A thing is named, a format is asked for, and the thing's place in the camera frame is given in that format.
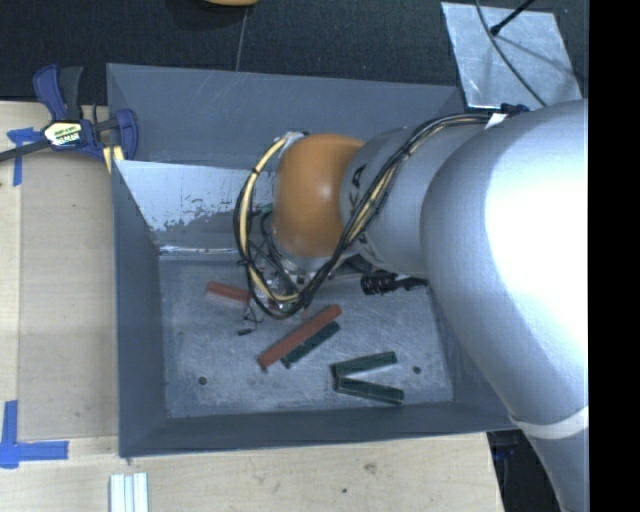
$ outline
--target red stick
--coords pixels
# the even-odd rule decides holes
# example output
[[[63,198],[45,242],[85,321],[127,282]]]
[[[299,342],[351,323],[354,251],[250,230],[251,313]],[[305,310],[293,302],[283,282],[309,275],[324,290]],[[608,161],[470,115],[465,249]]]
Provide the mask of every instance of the red stick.
[[[286,356],[298,345],[311,338],[324,326],[333,322],[342,314],[342,309],[337,304],[326,307],[311,320],[298,327],[281,341],[272,345],[258,358],[258,364],[263,370],[275,363],[281,357]]]
[[[216,283],[215,281],[209,281],[207,284],[207,293],[242,304],[248,304],[251,298],[248,290],[242,290],[235,286],[229,286],[228,284]]]

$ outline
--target black floor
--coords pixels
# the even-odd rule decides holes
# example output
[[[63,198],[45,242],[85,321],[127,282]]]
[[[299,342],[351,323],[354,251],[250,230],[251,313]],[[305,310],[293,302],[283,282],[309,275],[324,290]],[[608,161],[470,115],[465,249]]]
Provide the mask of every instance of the black floor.
[[[515,8],[520,1],[481,3]],[[539,0],[532,8],[555,14],[588,96],[588,0]],[[206,9],[196,0],[3,0],[0,12],[3,99],[33,99],[33,74],[54,62],[85,67],[83,104],[106,104],[107,62],[458,85],[434,0],[260,0]],[[508,432],[489,440],[507,512],[559,510],[526,439]]]

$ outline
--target wooden table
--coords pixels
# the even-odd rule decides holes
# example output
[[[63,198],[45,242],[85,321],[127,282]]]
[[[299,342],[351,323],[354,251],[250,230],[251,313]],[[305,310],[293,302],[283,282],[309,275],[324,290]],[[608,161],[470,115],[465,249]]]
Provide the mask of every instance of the wooden table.
[[[47,120],[37,104],[0,102],[0,150],[11,147],[8,129]],[[38,162],[48,158],[70,157]],[[0,164],[0,401],[19,396],[21,187],[12,176],[13,162]],[[38,379],[46,386],[47,372]],[[117,436],[84,435],[71,439],[69,460],[0,469],[0,511],[107,510],[109,476],[136,472],[148,474],[152,512],[504,510],[486,436],[473,434],[133,460],[118,457]]]

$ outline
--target blue clamp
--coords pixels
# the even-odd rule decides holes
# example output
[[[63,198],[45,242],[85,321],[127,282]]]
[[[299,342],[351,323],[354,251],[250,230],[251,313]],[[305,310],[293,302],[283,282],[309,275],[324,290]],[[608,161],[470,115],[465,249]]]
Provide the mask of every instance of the blue clamp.
[[[69,441],[18,443],[17,425],[18,401],[5,402],[2,441],[0,441],[0,468],[16,469],[20,462],[66,460],[69,458]]]
[[[93,123],[82,119],[82,110],[77,104],[78,84],[82,70],[82,67],[60,69],[57,64],[51,64],[34,75],[33,87],[38,101],[47,107],[51,122],[38,134],[32,129],[9,132],[9,137],[16,144],[16,148],[1,152],[0,162],[11,158],[16,159],[14,186],[22,182],[20,157],[41,149],[74,151],[104,162],[105,145],[100,141],[99,133],[105,130],[118,130],[124,157],[132,159],[135,156],[138,149],[138,125],[132,110],[118,110],[115,113],[115,119],[100,123],[95,119]]]

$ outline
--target clamp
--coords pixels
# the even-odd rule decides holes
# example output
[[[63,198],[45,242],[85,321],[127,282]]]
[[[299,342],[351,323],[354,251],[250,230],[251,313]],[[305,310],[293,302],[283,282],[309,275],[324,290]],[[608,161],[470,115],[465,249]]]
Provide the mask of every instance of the clamp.
[[[348,377],[348,375],[353,373],[367,372],[375,370],[376,368],[393,365],[397,362],[398,358],[396,357],[396,353],[391,351],[334,363],[331,365],[333,389],[336,393],[343,395],[352,395],[368,400],[401,405],[404,401],[404,391],[402,389]]]
[[[100,141],[99,133],[110,129],[120,132],[122,156],[133,158],[138,147],[138,127],[132,110],[118,110],[115,119],[101,123],[96,121],[95,111],[93,122],[82,118],[77,99],[83,70],[81,66],[60,69],[57,64],[50,64],[34,75],[36,96],[47,107],[51,122],[40,131],[40,140],[0,153],[0,162],[51,148],[74,151],[106,163],[108,148]]]

